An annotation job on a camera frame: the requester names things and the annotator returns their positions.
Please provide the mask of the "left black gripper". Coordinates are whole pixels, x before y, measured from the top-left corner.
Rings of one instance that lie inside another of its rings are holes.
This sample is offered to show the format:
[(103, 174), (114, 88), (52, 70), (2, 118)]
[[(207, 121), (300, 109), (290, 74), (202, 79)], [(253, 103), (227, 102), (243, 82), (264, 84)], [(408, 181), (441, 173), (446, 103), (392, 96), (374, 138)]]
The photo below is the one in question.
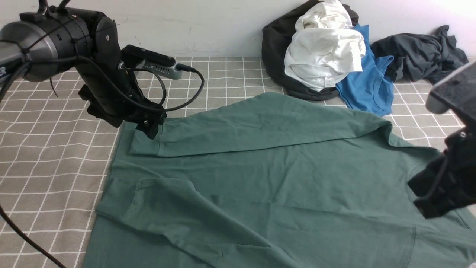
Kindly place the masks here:
[(151, 113), (122, 100), (121, 98), (96, 98), (87, 85), (78, 92), (80, 98), (89, 102), (88, 114), (104, 120), (113, 127), (120, 127), (123, 122), (136, 124), (136, 129), (149, 139), (155, 139), (159, 127), (165, 122), (164, 112)]

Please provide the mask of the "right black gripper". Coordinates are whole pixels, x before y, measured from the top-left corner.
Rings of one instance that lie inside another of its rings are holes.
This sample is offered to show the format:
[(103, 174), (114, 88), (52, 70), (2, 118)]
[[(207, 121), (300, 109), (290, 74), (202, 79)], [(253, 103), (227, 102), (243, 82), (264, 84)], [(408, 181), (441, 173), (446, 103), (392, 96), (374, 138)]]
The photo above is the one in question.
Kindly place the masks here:
[(426, 219), (476, 203), (475, 133), (463, 128), (445, 143), (445, 151), (408, 182), (417, 197), (413, 204)]

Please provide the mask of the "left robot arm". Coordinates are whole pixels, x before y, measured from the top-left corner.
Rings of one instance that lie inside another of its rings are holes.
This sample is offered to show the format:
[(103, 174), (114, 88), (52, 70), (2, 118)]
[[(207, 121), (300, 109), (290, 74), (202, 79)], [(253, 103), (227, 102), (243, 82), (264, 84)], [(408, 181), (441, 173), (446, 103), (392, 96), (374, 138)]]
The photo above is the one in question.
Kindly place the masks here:
[(135, 73), (146, 63), (173, 59), (118, 43), (117, 24), (106, 14), (39, 1), (36, 12), (1, 29), (1, 98), (18, 78), (39, 83), (75, 68), (84, 85), (78, 95), (88, 113), (113, 127), (132, 122), (153, 139), (166, 118), (162, 104), (147, 99)]

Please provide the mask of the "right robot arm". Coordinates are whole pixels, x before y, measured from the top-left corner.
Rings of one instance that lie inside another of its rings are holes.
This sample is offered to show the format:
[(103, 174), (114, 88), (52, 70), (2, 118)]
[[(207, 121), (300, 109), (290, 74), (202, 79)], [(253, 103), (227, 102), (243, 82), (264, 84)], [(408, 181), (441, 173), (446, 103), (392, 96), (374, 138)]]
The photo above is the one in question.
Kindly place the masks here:
[(464, 127), (445, 139), (446, 149), (408, 186), (417, 196), (415, 207), (426, 219), (476, 202), (476, 66), (467, 63), (439, 81), (430, 91), (426, 108), (434, 114), (452, 111)]

